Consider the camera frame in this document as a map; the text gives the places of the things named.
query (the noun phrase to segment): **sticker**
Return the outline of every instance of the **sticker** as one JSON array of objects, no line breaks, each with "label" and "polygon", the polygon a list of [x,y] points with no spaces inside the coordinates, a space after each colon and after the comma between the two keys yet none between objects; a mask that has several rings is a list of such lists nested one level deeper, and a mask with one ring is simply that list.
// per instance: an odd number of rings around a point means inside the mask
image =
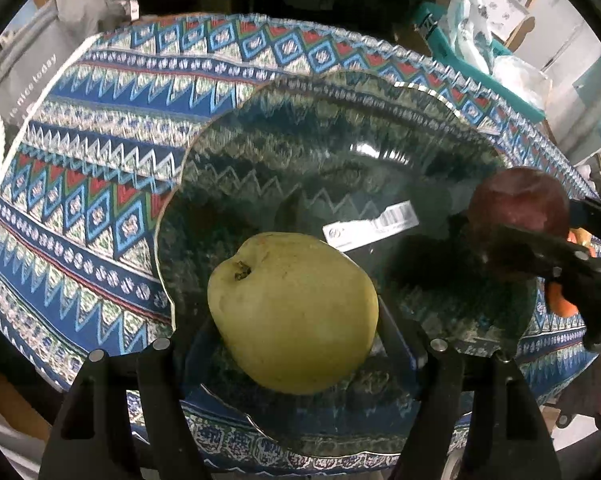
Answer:
[{"label": "sticker", "polygon": [[138,7],[138,0],[130,0],[130,20],[135,22],[140,17],[140,8]]},{"label": "sticker", "polygon": [[351,251],[418,225],[414,208],[407,202],[390,205],[373,220],[335,222],[323,226],[325,240],[341,252]]}]

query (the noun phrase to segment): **apple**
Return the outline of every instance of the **apple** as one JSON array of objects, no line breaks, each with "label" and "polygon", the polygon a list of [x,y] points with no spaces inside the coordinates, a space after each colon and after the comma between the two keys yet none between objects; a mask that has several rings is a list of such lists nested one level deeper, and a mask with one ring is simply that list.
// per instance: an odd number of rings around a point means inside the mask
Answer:
[{"label": "apple", "polygon": [[481,182],[471,197],[468,220],[475,237],[497,224],[567,238],[569,198],[551,175],[532,168],[510,168]]},{"label": "apple", "polygon": [[365,361],[378,321],[369,276],[298,233],[246,240],[210,276],[210,312],[234,360],[261,386],[314,394]]}]

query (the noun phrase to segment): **red apple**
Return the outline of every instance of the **red apple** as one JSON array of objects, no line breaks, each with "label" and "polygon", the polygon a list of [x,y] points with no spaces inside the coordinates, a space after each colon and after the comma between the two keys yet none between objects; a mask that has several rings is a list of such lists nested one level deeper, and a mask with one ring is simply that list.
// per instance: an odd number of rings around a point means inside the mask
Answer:
[{"label": "red apple", "polygon": [[468,208],[476,238],[497,224],[539,231],[566,239],[569,198],[562,184],[532,168],[510,168],[486,178],[474,191]]}]

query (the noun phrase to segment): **screw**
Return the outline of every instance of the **screw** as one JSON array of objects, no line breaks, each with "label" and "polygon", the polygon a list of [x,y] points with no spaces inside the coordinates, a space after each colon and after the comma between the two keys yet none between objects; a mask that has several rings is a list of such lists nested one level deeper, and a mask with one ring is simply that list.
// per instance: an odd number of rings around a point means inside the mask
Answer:
[{"label": "screw", "polygon": [[496,350],[494,352],[494,354],[496,355],[497,359],[501,362],[501,363],[508,363],[510,361],[509,357],[507,356],[507,354],[505,354],[505,352],[503,352],[503,349],[499,348],[498,350]]},{"label": "screw", "polygon": [[432,339],[429,345],[436,352],[445,352],[447,350],[447,341],[445,339]]},{"label": "screw", "polygon": [[151,345],[154,347],[154,350],[167,350],[171,342],[166,337],[159,337]]},{"label": "screw", "polygon": [[89,354],[89,360],[93,363],[98,363],[104,357],[104,351],[97,348]]}]

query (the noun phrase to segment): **patterned tablecloth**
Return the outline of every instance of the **patterned tablecloth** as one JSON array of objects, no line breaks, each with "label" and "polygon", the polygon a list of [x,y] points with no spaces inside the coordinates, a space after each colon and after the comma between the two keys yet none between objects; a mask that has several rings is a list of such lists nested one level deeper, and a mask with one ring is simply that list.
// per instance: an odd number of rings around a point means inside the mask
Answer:
[{"label": "patterned tablecloth", "polygon": [[[172,331],[154,257],[156,220],[186,147],[212,118],[280,74],[369,70],[433,89],[514,164],[593,195],[568,161],[497,95],[432,59],[314,23],[193,14],[101,36],[54,85],[26,126],[0,186],[0,329],[50,380],[69,388],[87,353],[138,351]],[[538,396],[594,358],[580,316],[542,296],[517,361]],[[133,428],[143,435],[138,395]],[[382,468],[395,456],[312,458],[253,428],[185,414],[210,465],[313,474]],[[462,444],[457,435],[454,446]]]}]

